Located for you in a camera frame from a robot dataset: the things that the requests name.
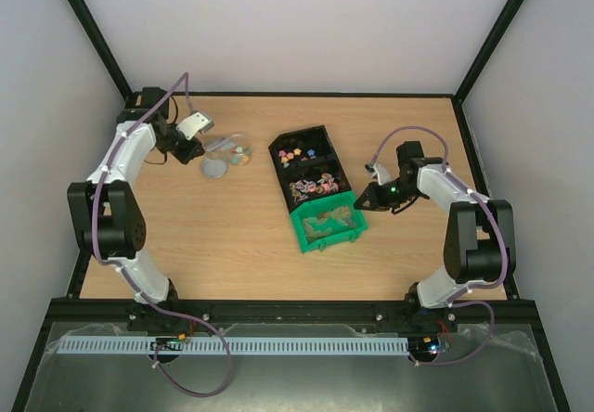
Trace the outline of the metal scoop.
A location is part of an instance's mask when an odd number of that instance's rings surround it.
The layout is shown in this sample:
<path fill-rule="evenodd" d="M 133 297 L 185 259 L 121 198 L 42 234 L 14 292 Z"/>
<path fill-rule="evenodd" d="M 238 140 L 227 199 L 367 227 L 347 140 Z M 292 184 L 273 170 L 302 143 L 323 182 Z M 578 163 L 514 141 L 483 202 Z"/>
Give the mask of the metal scoop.
<path fill-rule="evenodd" d="M 238 146 L 233 137 L 218 137 L 204 144 L 204 149 L 208 152 L 228 151 Z"/>

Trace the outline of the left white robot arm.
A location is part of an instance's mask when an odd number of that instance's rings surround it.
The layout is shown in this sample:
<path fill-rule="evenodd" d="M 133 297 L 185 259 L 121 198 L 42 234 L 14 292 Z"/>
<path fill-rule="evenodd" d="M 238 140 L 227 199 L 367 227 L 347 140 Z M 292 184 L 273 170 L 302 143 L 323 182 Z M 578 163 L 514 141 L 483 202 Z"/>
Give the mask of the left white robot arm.
<path fill-rule="evenodd" d="M 120 274 L 137 303 L 161 308 L 176 302 L 177 292 L 145 247 L 147 225 L 133 187 L 150 152 L 187 165 L 204 153 L 197 135 L 213 127 L 212 118 L 195 108 L 182 121 L 171 117 L 171 97 L 159 87 L 146 87 L 126 104 L 101 163 L 67 190 L 79 248 Z"/>

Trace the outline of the light blue slotted duct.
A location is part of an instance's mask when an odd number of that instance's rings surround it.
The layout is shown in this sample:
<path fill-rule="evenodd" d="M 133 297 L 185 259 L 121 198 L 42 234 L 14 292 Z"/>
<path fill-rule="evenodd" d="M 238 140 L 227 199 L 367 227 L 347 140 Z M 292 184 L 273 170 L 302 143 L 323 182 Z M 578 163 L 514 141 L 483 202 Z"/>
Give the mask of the light blue slotted duct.
<path fill-rule="evenodd" d="M 407 356 L 405 338 L 198 337 L 188 343 L 139 336 L 70 336 L 58 354 L 388 355 Z"/>

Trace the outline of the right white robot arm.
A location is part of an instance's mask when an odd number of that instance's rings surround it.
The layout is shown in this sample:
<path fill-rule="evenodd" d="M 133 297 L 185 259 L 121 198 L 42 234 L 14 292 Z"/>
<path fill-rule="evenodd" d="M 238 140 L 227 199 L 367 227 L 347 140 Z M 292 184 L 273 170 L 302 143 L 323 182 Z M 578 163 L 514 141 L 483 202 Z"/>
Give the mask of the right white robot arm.
<path fill-rule="evenodd" d="M 397 215 L 426 199 L 447 214 L 442 265 L 405 295 L 406 322 L 423 330 L 461 295 L 503 284 L 515 265 L 513 211 L 468 187 L 445 158 L 427 157 L 419 141 L 401 144 L 396 158 L 396 178 L 374 161 L 365 165 L 371 181 L 354 208 Z"/>

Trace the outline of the clear plastic jar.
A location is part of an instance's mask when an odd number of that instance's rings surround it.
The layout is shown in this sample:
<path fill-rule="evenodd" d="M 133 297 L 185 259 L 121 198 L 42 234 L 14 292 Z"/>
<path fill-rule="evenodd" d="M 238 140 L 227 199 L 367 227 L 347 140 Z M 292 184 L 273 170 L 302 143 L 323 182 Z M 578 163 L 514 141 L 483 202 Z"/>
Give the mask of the clear plastic jar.
<path fill-rule="evenodd" d="M 229 135 L 223 146 L 223 156 L 229 164 L 241 166 L 252 160 L 252 141 L 248 135 Z"/>

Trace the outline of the round metal lid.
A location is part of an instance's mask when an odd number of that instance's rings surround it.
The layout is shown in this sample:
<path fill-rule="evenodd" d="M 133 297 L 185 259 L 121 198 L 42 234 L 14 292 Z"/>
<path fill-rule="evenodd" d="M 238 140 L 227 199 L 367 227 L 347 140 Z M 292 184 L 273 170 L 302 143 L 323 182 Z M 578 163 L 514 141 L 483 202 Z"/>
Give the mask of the round metal lid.
<path fill-rule="evenodd" d="M 220 179 L 228 172 L 229 164 L 225 159 L 204 158 L 200 165 L 200 172 L 209 179 Z"/>

